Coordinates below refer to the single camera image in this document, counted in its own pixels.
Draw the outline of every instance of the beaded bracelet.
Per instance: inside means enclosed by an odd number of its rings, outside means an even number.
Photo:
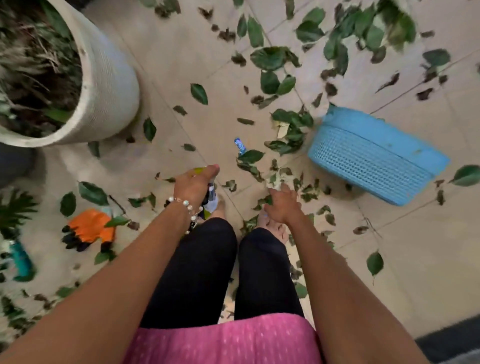
[[[185,232],[185,234],[190,234],[190,232],[193,230],[193,228],[197,225],[197,215],[204,209],[203,207],[200,206],[200,210],[195,214],[193,212],[193,206],[190,205],[190,203],[187,201],[187,200],[182,200],[180,198],[175,198],[173,196],[170,196],[168,198],[168,200],[165,201],[165,204],[163,205],[163,207],[167,207],[168,205],[170,205],[170,203],[172,202],[181,202],[182,205],[184,205],[187,210],[188,210],[188,213],[190,214],[190,225],[188,226],[188,230]]]

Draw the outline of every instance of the floor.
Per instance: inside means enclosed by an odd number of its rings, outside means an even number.
[[[363,2],[366,7],[371,1]],[[91,19],[128,56],[135,67],[142,90],[142,106],[138,120],[150,116],[157,127],[156,137],[149,143],[143,137],[142,123],[131,127],[136,143],[127,144],[125,134],[101,143],[101,158],[90,155],[85,145],[44,148],[37,169],[16,185],[29,190],[41,200],[40,213],[28,222],[22,241],[38,267],[38,275],[29,283],[4,283],[16,303],[31,314],[42,312],[41,303],[23,297],[20,289],[29,294],[43,293],[54,297],[59,286],[72,285],[77,279],[85,281],[102,265],[94,265],[98,247],[84,253],[67,251],[60,238],[66,219],[59,212],[61,197],[76,190],[76,181],[89,181],[103,187],[123,205],[130,218],[140,223],[140,230],[159,211],[150,208],[132,208],[129,197],[140,197],[153,192],[157,201],[171,195],[173,185],[156,180],[175,176],[186,169],[217,163],[221,172],[217,178],[218,192],[227,202],[228,220],[239,232],[243,220],[252,218],[252,208],[259,198],[267,195],[263,183],[237,168],[238,150],[233,140],[239,137],[247,148],[266,152],[257,163],[261,172],[268,172],[271,160],[279,166],[290,167],[295,176],[302,172],[306,183],[320,178],[321,184],[332,187],[333,193],[303,205],[305,213],[329,205],[336,217],[332,227],[321,216],[315,216],[319,231],[335,230],[331,240],[348,265],[379,297],[389,310],[414,336],[448,326],[480,311],[480,245],[477,228],[480,224],[477,204],[480,186],[469,188],[447,185],[446,203],[435,201],[435,186],[431,183],[408,205],[391,206],[362,191],[345,192],[342,181],[313,165],[305,154],[306,146],[298,153],[278,157],[264,147],[264,141],[274,140],[276,130],[269,114],[277,108],[299,110],[302,104],[311,105],[323,84],[319,74],[328,67],[323,57],[326,37],[309,52],[301,50],[294,29],[314,6],[325,9],[322,29],[334,25],[336,1],[296,0],[295,16],[287,21],[282,0],[245,0],[242,9],[235,9],[230,0],[180,0],[182,13],[164,20],[138,0],[94,0],[84,14]],[[400,5],[412,15],[419,31],[435,30],[432,38],[419,38],[403,53],[389,49],[386,59],[370,64],[370,56],[359,52],[355,40],[347,39],[349,67],[345,78],[337,77],[338,95],[331,101],[371,113],[385,119],[399,129],[416,135],[443,151],[451,164],[439,176],[449,180],[464,164],[478,163],[480,154],[480,112],[478,94],[480,75],[480,24],[476,14],[480,2],[461,0],[403,0]],[[213,6],[213,19],[208,22],[197,11],[197,6]],[[266,34],[266,45],[288,46],[299,57],[302,67],[279,70],[297,78],[295,92],[290,92],[264,110],[257,110],[250,97],[260,93],[260,70],[250,61],[252,49],[248,37],[234,43],[219,40],[210,30],[211,24],[220,29],[236,29],[242,12],[256,17]],[[443,70],[449,79],[439,86],[437,80],[423,84],[422,53],[425,50],[445,48],[452,62]],[[245,67],[230,61],[234,51],[247,59]],[[400,72],[394,86],[379,93],[377,88]],[[199,83],[208,93],[209,106],[195,101],[190,94],[190,83]],[[244,93],[247,85],[250,95]],[[430,99],[418,101],[415,94],[428,87],[434,92]],[[326,112],[324,97],[319,108],[311,108],[315,118]],[[183,106],[188,114],[181,116],[172,108]],[[242,125],[236,118],[256,121],[255,126]],[[195,152],[182,149],[190,143]],[[220,185],[235,180],[237,190],[231,193]],[[89,207],[79,201],[77,211]],[[353,230],[365,225],[368,218],[378,234],[371,231],[355,235]],[[128,245],[138,232],[125,227],[117,229],[116,251]],[[385,267],[375,280],[367,270],[366,259],[379,249]],[[298,260],[294,246],[288,244],[291,262]],[[226,296],[226,309],[221,322],[233,319],[231,294],[238,284],[236,273]],[[308,298],[301,300],[307,318],[312,322]]]

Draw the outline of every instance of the foot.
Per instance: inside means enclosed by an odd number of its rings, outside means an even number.
[[[263,209],[258,214],[257,228],[267,229],[283,244],[286,244],[288,241],[288,234],[285,225],[272,220]]]
[[[227,219],[225,216],[225,200],[219,194],[217,194],[217,196],[218,196],[218,205],[216,206],[215,211],[212,212],[212,214],[207,218],[207,220],[209,218],[222,218],[223,220]]]

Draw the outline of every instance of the leg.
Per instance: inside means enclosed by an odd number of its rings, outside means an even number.
[[[237,254],[235,232],[219,215],[223,211],[215,211],[182,239],[140,327],[191,328],[218,322]]]
[[[303,317],[303,310],[290,277],[285,227],[270,220],[265,211],[258,225],[240,243],[240,277],[235,300],[235,319],[273,313]]]

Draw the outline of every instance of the hand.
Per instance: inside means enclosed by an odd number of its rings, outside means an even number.
[[[282,224],[287,224],[290,219],[298,213],[303,214],[300,209],[301,203],[297,202],[297,193],[292,191],[285,183],[282,183],[281,190],[269,188],[272,195],[273,205],[264,205],[265,212],[270,218]]]
[[[194,170],[181,174],[175,178],[173,195],[175,198],[187,200],[193,206],[195,213],[197,213],[200,204],[207,194],[208,183],[218,172],[220,172],[218,164],[212,164],[205,167],[200,174],[196,174]]]

